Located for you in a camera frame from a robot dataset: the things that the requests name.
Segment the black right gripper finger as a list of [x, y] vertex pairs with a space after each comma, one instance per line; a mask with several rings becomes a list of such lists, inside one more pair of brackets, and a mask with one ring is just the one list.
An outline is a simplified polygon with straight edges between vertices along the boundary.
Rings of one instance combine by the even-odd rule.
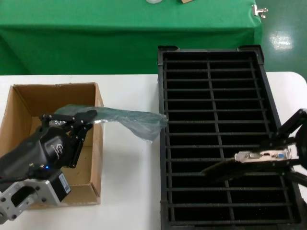
[[283, 149], [296, 144], [295, 136], [301, 126], [307, 126], [307, 110], [299, 109], [268, 139], [260, 144], [261, 149]]
[[286, 164], [283, 166], [282, 176], [293, 183], [307, 187], [307, 176], [296, 172], [291, 165]]

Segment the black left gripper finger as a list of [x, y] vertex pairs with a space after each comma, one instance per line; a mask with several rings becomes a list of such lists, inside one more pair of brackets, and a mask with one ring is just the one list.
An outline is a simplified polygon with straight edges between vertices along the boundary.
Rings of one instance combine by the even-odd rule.
[[97, 116], [96, 110], [76, 113], [75, 115], [43, 114], [40, 116], [40, 130], [50, 127], [50, 122], [57, 121], [58, 127], [63, 130], [80, 129], [83, 125], [91, 124]]
[[83, 148], [87, 132], [93, 124], [81, 124], [70, 132], [70, 151], [68, 153], [68, 167], [75, 168]]

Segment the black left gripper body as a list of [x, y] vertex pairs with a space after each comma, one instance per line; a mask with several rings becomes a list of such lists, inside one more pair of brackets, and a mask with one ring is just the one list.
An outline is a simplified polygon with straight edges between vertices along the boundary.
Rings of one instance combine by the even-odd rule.
[[45, 178], [46, 167], [56, 168], [69, 144], [64, 129], [55, 126], [38, 128], [0, 158], [0, 183], [8, 186], [26, 179]]

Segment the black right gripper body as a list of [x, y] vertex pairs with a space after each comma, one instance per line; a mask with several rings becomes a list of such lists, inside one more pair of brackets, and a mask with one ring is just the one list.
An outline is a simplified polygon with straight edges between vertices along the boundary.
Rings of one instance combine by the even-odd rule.
[[307, 165], [307, 127], [301, 126], [296, 133], [296, 149], [302, 166]]

